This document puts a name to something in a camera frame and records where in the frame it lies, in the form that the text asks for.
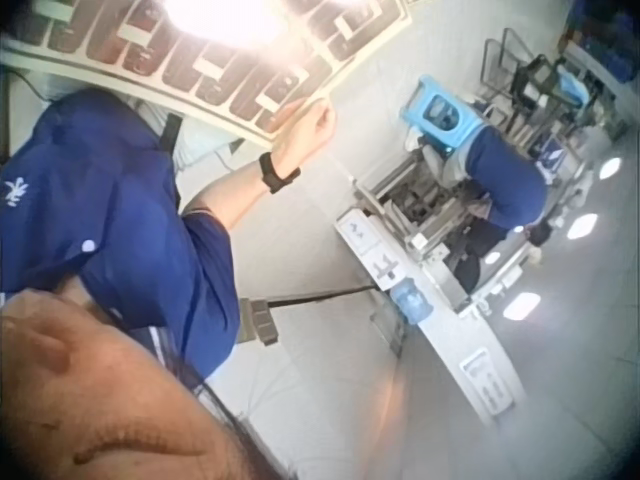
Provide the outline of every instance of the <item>blue shirt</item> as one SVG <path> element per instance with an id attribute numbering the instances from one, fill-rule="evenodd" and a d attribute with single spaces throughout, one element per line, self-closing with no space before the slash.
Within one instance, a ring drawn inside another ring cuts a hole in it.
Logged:
<path id="1" fill-rule="evenodd" d="M 491 197 L 487 220 L 493 225 L 510 230 L 542 215 L 547 200 L 544 177 L 495 128 L 484 128 L 471 145 L 467 173 Z"/>
<path id="2" fill-rule="evenodd" d="M 178 214 L 158 142 L 107 92 L 52 104 L 0 172 L 0 291 L 78 275 L 125 332 L 204 379 L 239 328 L 229 236 L 208 212 Z"/>

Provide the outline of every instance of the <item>white counter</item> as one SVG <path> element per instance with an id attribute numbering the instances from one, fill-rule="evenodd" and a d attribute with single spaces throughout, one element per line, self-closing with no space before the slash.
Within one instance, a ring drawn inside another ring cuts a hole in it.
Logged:
<path id="1" fill-rule="evenodd" d="M 344 220 L 352 216 L 358 221 L 367 222 L 367 235 L 375 236 L 375 239 L 368 239 L 368 245 L 377 245 L 377 250 L 382 245 L 387 252 L 386 260 L 390 260 L 392 264 L 398 263 L 392 275 L 393 281 L 384 279 L 385 286 L 395 285 L 405 276 L 413 278 L 416 287 L 434 307 L 431 316 L 421 322 L 418 328 L 447 366 L 482 422 L 490 425 L 501 412 L 524 401 L 525 392 L 520 378 L 482 315 L 472 309 L 466 316 L 458 317 L 447 297 L 433 281 L 436 275 L 430 274 L 429 267 L 425 267 L 423 271 L 411 260 L 377 217 L 365 218 L 357 210 L 355 213 L 357 215 L 351 211 L 338 220 L 338 231 L 371 273 L 371 259 L 362 261 L 367 252 L 354 248 L 351 234 L 345 233 Z M 373 271 L 379 272 L 379 269 L 374 268 Z M 376 279 L 373 274 L 372 277 L 380 283 L 380 279 Z"/>

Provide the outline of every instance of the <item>blue stool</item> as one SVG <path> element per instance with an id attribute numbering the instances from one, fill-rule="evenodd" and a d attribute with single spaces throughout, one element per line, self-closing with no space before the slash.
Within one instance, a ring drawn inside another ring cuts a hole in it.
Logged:
<path id="1" fill-rule="evenodd" d="M 472 107 L 428 75 L 420 78 L 418 91 L 401 115 L 410 126 L 454 150 L 484 123 Z"/>

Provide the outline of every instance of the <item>watch strap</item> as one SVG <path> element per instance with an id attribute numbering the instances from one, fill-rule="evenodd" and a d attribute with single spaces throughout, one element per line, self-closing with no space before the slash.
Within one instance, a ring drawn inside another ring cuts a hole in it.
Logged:
<path id="1" fill-rule="evenodd" d="M 262 181 L 269 187 L 271 194 L 277 193 L 300 176 L 300 169 L 296 168 L 291 175 L 280 178 L 273 167 L 271 152 L 260 155 L 260 169 L 262 170 Z"/>

